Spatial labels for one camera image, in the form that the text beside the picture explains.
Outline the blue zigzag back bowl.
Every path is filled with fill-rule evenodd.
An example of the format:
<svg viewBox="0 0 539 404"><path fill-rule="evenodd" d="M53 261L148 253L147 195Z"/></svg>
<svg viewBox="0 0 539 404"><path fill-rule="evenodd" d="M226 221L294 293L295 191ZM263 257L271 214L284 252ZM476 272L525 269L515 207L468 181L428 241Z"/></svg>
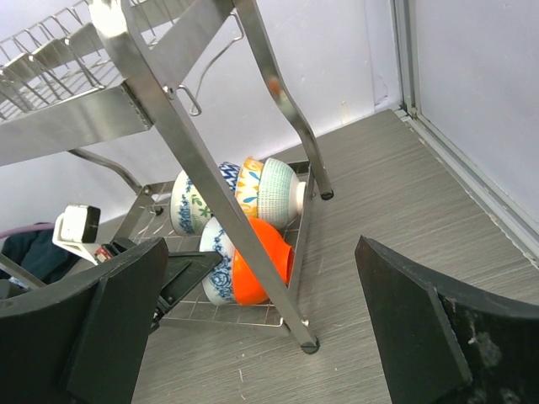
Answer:
<svg viewBox="0 0 539 404"><path fill-rule="evenodd" d="M235 194L241 167L232 162L222 162L218 167L228 188Z"/></svg>

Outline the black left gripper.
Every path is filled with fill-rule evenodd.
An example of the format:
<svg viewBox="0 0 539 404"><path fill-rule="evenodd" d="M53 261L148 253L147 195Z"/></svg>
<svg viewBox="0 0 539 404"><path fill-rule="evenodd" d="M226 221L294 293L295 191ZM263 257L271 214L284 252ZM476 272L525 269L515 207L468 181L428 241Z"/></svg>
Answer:
<svg viewBox="0 0 539 404"><path fill-rule="evenodd" d="M104 263L136 244L129 238L118 237L102 244L94 256ZM167 315L210 271L221 261L218 252L170 252L163 286L154 311L150 332L155 332L162 318Z"/></svg>

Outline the stainless steel dish rack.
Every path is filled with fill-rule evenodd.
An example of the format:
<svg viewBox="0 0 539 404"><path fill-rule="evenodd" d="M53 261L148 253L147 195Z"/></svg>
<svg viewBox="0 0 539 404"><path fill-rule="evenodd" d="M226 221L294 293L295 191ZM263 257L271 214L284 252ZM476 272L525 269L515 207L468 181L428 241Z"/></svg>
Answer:
<svg viewBox="0 0 539 404"><path fill-rule="evenodd" d="M253 52L267 91L299 135L323 199L334 195L316 137L280 72L255 1L91 1L90 22L45 38L1 61L1 162L87 147L156 129L194 180L307 354L319 342L293 290L278 277L200 137L179 92L229 17Z"/></svg>

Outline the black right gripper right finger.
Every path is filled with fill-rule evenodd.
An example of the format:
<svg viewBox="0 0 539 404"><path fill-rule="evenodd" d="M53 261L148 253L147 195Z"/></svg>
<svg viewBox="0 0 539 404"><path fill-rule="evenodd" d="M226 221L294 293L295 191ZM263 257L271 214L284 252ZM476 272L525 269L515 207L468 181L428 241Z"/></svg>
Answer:
<svg viewBox="0 0 539 404"><path fill-rule="evenodd" d="M394 403L536 403L538 307L425 267L378 241L355 249Z"/></svg>

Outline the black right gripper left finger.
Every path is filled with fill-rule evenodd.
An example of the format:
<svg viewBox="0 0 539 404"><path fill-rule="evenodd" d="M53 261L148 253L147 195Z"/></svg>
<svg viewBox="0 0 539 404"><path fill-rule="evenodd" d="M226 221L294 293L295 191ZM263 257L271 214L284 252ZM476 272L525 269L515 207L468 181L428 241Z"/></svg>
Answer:
<svg viewBox="0 0 539 404"><path fill-rule="evenodd" d="M3 403L129 403L163 285L161 237L1 302Z"/></svg>

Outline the green grid back bowl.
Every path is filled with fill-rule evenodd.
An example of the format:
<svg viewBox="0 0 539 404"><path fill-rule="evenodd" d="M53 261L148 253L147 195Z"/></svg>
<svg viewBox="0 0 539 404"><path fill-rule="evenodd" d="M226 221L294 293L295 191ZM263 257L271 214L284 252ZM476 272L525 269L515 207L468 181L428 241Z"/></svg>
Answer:
<svg viewBox="0 0 539 404"><path fill-rule="evenodd" d="M277 229L286 227L303 212L306 187L290 165L269 158L259 183L258 218Z"/></svg>

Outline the orange floral back bowl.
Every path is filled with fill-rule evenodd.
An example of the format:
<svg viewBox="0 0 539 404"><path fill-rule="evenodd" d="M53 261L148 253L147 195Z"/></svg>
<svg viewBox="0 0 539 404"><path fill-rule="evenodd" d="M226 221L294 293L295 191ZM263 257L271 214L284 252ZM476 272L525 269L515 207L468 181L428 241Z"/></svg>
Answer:
<svg viewBox="0 0 539 404"><path fill-rule="evenodd" d="M185 171L175 179L170 201L170 219L180 236L199 236L212 217L210 207L201 197Z"/></svg>

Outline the yellow orange back bowl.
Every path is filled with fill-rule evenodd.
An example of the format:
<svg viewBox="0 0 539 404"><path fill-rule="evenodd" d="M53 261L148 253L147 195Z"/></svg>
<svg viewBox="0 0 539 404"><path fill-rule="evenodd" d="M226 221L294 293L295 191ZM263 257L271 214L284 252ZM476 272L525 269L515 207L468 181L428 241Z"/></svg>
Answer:
<svg viewBox="0 0 539 404"><path fill-rule="evenodd" d="M264 164L248 157L240 168L235 197L247 217L258 216L259 184Z"/></svg>

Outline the blue white floral bowl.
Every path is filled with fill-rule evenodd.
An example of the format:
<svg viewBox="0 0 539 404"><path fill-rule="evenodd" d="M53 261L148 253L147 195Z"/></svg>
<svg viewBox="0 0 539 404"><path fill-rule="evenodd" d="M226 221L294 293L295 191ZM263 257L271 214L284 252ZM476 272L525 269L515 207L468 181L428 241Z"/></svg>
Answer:
<svg viewBox="0 0 539 404"><path fill-rule="evenodd" d="M215 306L234 303L232 260L235 247L216 217L212 217L206 223L201 234L199 251L216 252L221 256L221 261L202 280L202 287L208 300Z"/></svg>

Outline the dark blue crumpled cloth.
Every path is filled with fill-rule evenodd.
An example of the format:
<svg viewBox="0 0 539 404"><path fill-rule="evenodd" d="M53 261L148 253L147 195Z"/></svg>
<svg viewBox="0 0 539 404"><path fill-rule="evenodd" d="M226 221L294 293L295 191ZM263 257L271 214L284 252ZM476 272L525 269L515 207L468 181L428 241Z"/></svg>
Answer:
<svg viewBox="0 0 539 404"><path fill-rule="evenodd" d="M53 230L8 237L1 253L46 284L63 278L80 257L52 242Z"/></svg>

